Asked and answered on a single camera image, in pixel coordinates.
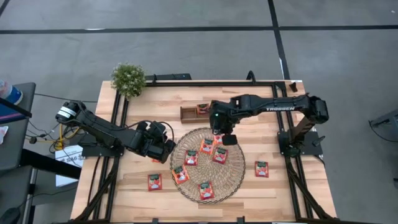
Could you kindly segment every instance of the round woven tray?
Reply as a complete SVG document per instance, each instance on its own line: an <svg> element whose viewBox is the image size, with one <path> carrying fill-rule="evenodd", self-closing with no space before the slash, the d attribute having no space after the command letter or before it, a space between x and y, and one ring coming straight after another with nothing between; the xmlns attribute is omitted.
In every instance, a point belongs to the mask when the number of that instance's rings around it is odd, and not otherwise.
<svg viewBox="0 0 398 224"><path fill-rule="evenodd" d="M185 152L187 150L200 150L202 139L213 139L210 128L195 129L181 138L175 147L170 162L170 170L181 166L185 162ZM218 147L228 150L226 162L220 164L212 160ZM198 164L196 166L185 166L190 179L180 185L174 183L178 190L198 203L217 203L232 196L241 186L244 171L246 168L243 151L239 145L224 146L222 144L215 146L212 155L203 152L198 153ZM198 185L211 181L214 198L201 200Z"/></svg>

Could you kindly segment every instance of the white label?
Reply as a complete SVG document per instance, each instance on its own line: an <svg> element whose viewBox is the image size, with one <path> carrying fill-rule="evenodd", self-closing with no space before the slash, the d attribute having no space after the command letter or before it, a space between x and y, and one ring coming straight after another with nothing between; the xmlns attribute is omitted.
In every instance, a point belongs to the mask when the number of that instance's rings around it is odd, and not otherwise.
<svg viewBox="0 0 398 224"><path fill-rule="evenodd" d="M61 110L67 112L68 114L71 114L72 116L76 116L76 112L74 112L73 110L71 110L69 108L66 108L63 106L63 107L61 107Z"/></svg>
<svg viewBox="0 0 398 224"><path fill-rule="evenodd" d="M58 111L58 114L59 114L59 115L62 115L62 116L64 116L64 117L66 117L66 118L69 118L69 117L70 117L70 114L65 113L65 112L63 112L63 111Z"/></svg>

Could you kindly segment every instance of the white paper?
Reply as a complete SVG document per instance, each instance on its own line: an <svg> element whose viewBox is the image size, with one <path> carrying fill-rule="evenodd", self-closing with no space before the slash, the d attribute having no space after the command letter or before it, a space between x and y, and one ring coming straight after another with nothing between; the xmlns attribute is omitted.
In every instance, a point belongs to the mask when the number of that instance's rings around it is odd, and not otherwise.
<svg viewBox="0 0 398 224"><path fill-rule="evenodd" d="M73 166L83 167L84 158L81 156L82 150L83 148L78 145L68 146L61 151L55 151L55 159ZM61 175L55 176L55 185L57 187L62 187L76 181L78 180Z"/></svg>

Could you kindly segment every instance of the logo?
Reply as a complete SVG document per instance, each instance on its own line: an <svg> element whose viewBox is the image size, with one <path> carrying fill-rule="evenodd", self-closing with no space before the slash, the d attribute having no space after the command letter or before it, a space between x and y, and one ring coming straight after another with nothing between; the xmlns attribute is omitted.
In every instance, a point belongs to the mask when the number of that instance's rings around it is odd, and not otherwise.
<svg viewBox="0 0 398 224"><path fill-rule="evenodd" d="M284 108L267 108L267 111L292 111L294 110L294 106L293 107L284 107Z"/></svg>

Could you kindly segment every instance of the small wooden tray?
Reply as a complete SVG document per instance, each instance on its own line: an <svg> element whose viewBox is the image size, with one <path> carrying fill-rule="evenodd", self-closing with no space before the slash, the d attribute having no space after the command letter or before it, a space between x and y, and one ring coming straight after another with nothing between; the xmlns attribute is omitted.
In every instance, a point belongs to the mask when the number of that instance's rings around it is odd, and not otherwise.
<svg viewBox="0 0 398 224"><path fill-rule="evenodd" d="M209 114L198 114L196 106L180 107L180 119L183 124L208 123Z"/></svg>

